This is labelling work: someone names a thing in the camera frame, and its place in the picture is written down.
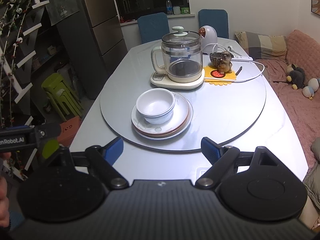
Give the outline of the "person's hand holding device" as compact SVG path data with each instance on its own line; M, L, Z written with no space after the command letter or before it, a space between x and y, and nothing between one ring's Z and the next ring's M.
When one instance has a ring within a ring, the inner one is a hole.
M0 181L0 225L7 228L10 224L9 199L7 198L7 181L1 176Z

